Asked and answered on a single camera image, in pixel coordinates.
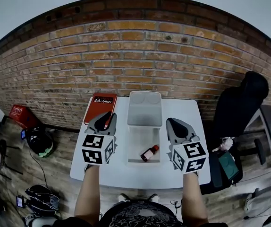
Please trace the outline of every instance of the white sneaker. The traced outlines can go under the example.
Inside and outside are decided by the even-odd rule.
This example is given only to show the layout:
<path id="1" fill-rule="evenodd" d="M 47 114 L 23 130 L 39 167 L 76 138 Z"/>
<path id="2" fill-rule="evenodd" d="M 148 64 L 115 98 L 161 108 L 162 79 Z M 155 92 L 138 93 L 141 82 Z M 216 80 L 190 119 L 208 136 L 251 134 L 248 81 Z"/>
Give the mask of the white sneaker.
<path id="1" fill-rule="evenodd" d="M 118 196 L 118 202 L 130 202 L 130 198 L 127 195 L 121 193 Z"/>
<path id="2" fill-rule="evenodd" d="M 155 203 L 159 203 L 160 197 L 159 197 L 159 195 L 157 195 L 157 194 L 153 194 L 153 195 L 151 195 L 151 196 L 148 198 L 148 201 L 150 201 L 150 202 L 155 202 Z"/>

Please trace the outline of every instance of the forearm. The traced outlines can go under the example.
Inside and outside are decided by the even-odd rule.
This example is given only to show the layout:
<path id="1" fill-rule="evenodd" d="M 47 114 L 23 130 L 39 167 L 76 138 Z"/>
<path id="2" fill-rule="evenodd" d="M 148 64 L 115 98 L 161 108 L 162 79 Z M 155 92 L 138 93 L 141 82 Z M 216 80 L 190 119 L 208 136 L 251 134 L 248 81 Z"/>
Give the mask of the forearm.
<path id="1" fill-rule="evenodd" d="M 99 171 L 99 166 L 92 166 L 87 169 L 75 208 L 75 216 L 86 220 L 92 226 L 95 226 L 99 222 Z"/>
<path id="2" fill-rule="evenodd" d="M 208 223 L 207 208 L 195 173 L 184 174 L 182 218 L 189 227 Z"/>

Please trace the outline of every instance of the bottle label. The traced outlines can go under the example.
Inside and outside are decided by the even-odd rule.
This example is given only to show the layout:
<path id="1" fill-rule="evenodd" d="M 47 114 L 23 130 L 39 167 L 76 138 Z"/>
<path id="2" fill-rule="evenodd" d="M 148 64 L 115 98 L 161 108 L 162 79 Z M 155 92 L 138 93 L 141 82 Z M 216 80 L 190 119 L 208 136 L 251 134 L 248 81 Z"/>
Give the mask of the bottle label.
<path id="1" fill-rule="evenodd" d="M 151 150 L 147 151 L 144 156 L 147 160 L 149 160 L 151 157 L 153 157 L 153 152 Z"/>

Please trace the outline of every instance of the red book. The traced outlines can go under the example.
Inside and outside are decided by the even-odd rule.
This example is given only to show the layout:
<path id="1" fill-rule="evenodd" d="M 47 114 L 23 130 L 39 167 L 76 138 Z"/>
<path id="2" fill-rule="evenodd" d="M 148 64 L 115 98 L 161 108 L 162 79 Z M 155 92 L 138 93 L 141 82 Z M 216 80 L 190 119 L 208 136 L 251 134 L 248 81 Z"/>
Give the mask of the red book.
<path id="1" fill-rule="evenodd" d="M 92 101 L 88 107 L 86 116 L 84 118 L 84 123 L 88 124 L 90 120 L 94 117 L 106 113 L 111 112 L 113 114 L 113 110 L 115 108 L 115 104 L 117 101 L 117 94 L 111 93 L 94 93 Z"/>

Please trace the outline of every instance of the plastic lid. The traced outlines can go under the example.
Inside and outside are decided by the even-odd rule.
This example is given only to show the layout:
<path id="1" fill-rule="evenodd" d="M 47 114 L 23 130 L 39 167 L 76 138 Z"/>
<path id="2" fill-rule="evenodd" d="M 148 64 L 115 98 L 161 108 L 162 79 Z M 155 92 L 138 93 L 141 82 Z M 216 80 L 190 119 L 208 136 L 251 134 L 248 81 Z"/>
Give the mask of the plastic lid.
<path id="1" fill-rule="evenodd" d="M 153 148 L 157 151 L 160 147 L 158 145 L 154 145 Z"/>

